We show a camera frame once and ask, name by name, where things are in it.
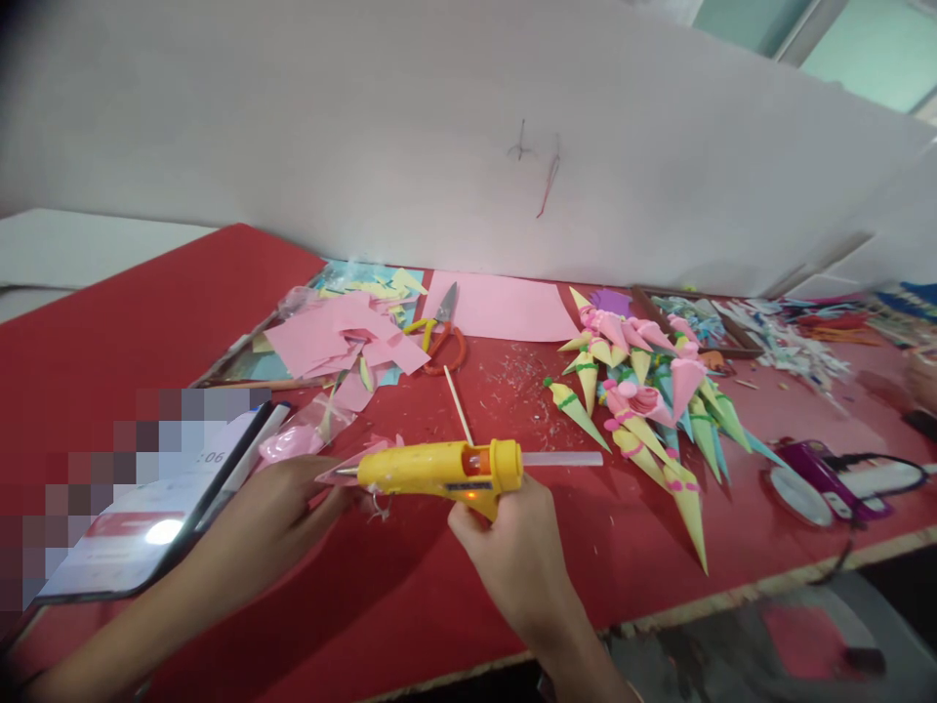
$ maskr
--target scissors blade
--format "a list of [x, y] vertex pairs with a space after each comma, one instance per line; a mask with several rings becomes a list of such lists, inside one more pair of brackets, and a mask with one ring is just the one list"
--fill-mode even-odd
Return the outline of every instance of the scissors blade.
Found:
[[446, 295], [443, 296], [442, 303], [439, 304], [439, 310], [436, 311], [436, 315], [433, 317], [436, 322], [448, 322], [452, 319], [452, 312], [456, 307], [456, 296], [458, 294], [459, 284], [453, 283], [446, 291]]

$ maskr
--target yellow glue gun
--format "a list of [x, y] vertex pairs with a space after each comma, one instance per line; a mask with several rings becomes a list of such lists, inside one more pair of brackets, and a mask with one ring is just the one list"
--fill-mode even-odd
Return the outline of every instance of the yellow glue gun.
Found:
[[516, 441], [492, 439], [487, 446], [460, 441], [392, 447], [336, 474], [357, 476], [359, 485], [387, 495], [424, 493], [462, 501], [494, 520], [499, 496], [520, 488], [524, 468]]

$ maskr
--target purple paper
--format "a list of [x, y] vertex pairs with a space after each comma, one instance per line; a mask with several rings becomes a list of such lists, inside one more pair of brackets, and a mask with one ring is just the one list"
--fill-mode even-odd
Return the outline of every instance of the purple paper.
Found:
[[600, 310], [615, 312], [625, 317], [631, 316], [631, 296], [624, 293], [616, 293], [607, 288], [602, 288], [592, 293], [590, 300]]

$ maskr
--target purple device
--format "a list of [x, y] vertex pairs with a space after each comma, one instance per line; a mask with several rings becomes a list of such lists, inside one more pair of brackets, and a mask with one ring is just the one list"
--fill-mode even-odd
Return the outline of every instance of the purple device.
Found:
[[880, 498], [860, 498], [849, 490], [827, 463], [827, 459], [836, 458], [836, 455], [819, 439], [785, 444], [778, 449], [778, 454], [820, 492], [834, 515], [841, 520], [851, 520], [853, 511], [862, 522], [888, 517], [895, 512]]

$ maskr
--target phone screen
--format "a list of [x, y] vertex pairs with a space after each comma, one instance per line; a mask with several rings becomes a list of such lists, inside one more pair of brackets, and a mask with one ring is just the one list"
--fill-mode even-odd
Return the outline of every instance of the phone screen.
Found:
[[217, 492], [216, 479], [236, 465], [239, 445], [246, 435], [256, 433], [259, 420], [262, 424], [265, 418], [254, 410], [226, 425], [219, 423], [222, 427], [187, 468], [140, 485], [106, 508], [68, 551], [37, 601], [61, 602], [83, 595], [93, 600], [90, 594], [107, 598], [146, 584], [178, 547], [177, 536], [186, 524], [199, 519], [195, 512], [204, 512], [207, 492]]

